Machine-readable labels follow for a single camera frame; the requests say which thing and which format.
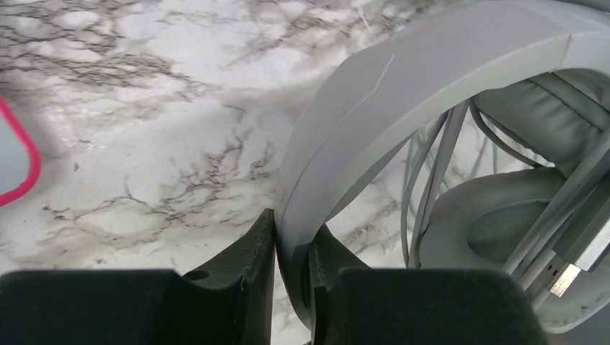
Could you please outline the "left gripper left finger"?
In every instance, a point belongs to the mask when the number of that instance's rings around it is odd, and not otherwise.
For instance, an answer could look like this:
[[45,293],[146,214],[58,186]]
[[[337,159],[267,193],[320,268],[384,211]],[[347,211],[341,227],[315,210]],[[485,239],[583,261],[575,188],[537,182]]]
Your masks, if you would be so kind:
[[3,344],[269,344],[273,212],[201,266],[1,277]]

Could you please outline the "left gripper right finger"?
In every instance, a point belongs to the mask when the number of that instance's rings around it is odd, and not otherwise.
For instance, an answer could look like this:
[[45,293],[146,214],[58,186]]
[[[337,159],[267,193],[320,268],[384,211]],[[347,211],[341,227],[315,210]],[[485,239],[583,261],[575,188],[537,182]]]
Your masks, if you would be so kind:
[[524,293],[490,270],[373,269],[322,227],[305,277],[313,344],[545,344]]

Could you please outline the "grey white gaming headset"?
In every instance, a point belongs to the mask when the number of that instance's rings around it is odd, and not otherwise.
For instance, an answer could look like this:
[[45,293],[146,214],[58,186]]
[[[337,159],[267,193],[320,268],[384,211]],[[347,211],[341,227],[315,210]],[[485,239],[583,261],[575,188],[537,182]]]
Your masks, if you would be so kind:
[[609,3],[476,1],[344,61],[295,126],[278,261],[311,328],[319,229],[429,125],[402,191],[408,268],[486,268],[558,344],[609,342]]

